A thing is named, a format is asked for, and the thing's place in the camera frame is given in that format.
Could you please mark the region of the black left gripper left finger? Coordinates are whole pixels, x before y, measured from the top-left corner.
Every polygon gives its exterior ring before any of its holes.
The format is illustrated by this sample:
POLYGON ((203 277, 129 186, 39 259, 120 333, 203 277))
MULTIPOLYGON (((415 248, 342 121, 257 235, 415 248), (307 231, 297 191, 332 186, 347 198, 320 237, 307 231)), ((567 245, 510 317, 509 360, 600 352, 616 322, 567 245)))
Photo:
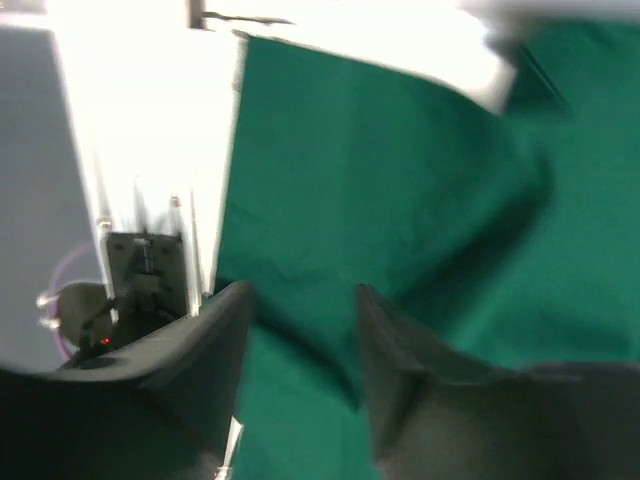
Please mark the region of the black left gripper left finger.
POLYGON ((235 282, 186 317, 76 368, 1 374, 5 479, 212 479, 253 317, 235 282))

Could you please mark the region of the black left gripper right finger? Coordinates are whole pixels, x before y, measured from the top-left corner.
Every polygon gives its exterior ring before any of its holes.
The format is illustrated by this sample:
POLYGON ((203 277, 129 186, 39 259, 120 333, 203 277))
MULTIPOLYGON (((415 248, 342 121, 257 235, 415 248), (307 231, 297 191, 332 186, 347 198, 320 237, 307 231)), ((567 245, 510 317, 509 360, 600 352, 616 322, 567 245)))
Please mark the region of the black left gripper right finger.
POLYGON ((387 479, 635 479, 639 367, 505 369, 454 350, 367 285, 357 329, 387 479))

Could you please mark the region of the green surgical drape cloth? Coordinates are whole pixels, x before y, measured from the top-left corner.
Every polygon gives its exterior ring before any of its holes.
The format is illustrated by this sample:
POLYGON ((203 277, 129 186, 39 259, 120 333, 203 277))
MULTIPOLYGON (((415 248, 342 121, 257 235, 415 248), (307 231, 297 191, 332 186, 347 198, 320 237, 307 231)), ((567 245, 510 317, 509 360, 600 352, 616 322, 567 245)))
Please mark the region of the green surgical drape cloth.
POLYGON ((236 478, 387 479, 361 285, 496 367, 639 367, 639 29, 558 22, 515 57, 493 114, 403 73, 249 41, 217 269, 257 297, 236 478))

